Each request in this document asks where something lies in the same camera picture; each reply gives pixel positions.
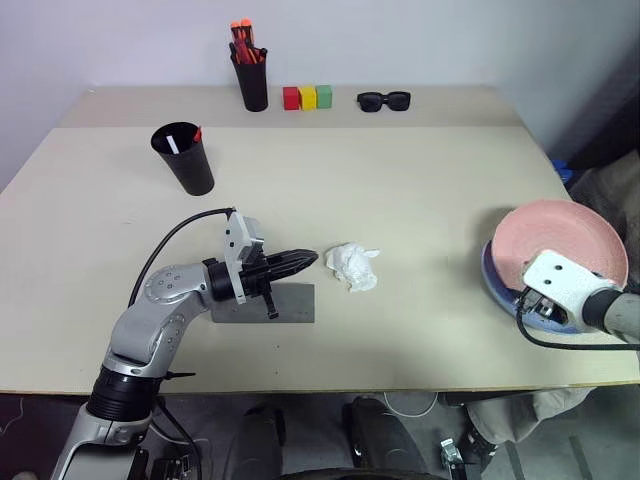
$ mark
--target beige table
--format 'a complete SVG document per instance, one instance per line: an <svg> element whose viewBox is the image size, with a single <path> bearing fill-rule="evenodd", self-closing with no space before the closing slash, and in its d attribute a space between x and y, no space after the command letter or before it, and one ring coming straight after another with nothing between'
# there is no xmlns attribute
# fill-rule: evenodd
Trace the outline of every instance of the beige table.
<svg viewBox="0 0 640 480"><path fill-rule="evenodd" d="M159 239L201 210L260 220L267 253L356 241L378 286L349 293L322 261L313 325L196 319L171 392L491 390L640 381L633 353L529 344L486 293L481 245L506 211L567 198L544 153L490 89L414 88L409 112L244 111L228 88L87 93L0 195L0 390L86 393L134 279ZM186 195L150 149L168 121L203 125L216 178ZM221 219L174 238L155 265L222 255ZM571 341L613 341L601 334Z"/></svg>

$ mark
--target white paper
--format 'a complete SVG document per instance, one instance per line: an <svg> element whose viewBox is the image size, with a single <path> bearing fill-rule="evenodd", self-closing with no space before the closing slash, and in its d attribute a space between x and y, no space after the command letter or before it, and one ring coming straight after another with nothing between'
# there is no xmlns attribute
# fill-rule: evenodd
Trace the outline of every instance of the white paper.
<svg viewBox="0 0 640 480"><path fill-rule="evenodd" d="M349 283L350 292L364 292L378 283L370 259L379 254L380 250L365 250L357 243L347 243L326 253L327 267L338 280Z"/></svg>

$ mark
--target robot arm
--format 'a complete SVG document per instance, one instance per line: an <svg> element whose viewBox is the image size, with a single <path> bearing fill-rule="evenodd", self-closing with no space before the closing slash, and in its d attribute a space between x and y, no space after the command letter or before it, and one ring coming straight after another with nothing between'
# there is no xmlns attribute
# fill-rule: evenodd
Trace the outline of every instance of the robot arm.
<svg viewBox="0 0 640 480"><path fill-rule="evenodd" d="M529 287L525 311L535 310L581 332L601 330L627 342L640 341L640 296L623 293L611 280L551 250L538 254L522 279Z"/></svg>
<svg viewBox="0 0 640 480"><path fill-rule="evenodd" d="M293 275L318 255L290 250L265 256L257 221L234 212L226 230L225 262L173 265L154 273L142 294L118 319L89 401L80 407L52 480L69 479L74 455L85 445L135 446L185 330L213 302L262 295L271 318L278 313L271 281Z"/></svg>

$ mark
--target pen holder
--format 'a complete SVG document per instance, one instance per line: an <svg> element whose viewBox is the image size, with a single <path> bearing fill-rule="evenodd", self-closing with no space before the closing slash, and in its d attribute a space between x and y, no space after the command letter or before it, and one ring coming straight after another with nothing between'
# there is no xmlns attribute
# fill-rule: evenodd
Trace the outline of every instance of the pen holder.
<svg viewBox="0 0 640 480"><path fill-rule="evenodd" d="M239 64L231 58L236 69L244 106L250 112L261 112L269 106L267 99L267 60L260 63Z"/></svg>
<svg viewBox="0 0 640 480"><path fill-rule="evenodd" d="M214 180L204 152L202 138L194 141L198 127L189 122L175 122L160 127L151 137L151 147L158 152L189 195L204 195L213 189ZM173 153L167 141L171 135L179 153Z"/></svg>

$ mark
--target shoe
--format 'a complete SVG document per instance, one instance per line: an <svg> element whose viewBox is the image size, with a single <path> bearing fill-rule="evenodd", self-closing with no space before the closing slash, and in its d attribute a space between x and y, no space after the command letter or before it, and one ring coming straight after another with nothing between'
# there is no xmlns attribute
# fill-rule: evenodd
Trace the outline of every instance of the shoe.
<svg viewBox="0 0 640 480"><path fill-rule="evenodd" d="M480 432L476 430L476 427L469 423L469 427L462 436L458 448L465 464L479 465L481 471L484 472L491 460L493 460L493 456L498 450L498 445L485 440L480 435Z"/></svg>

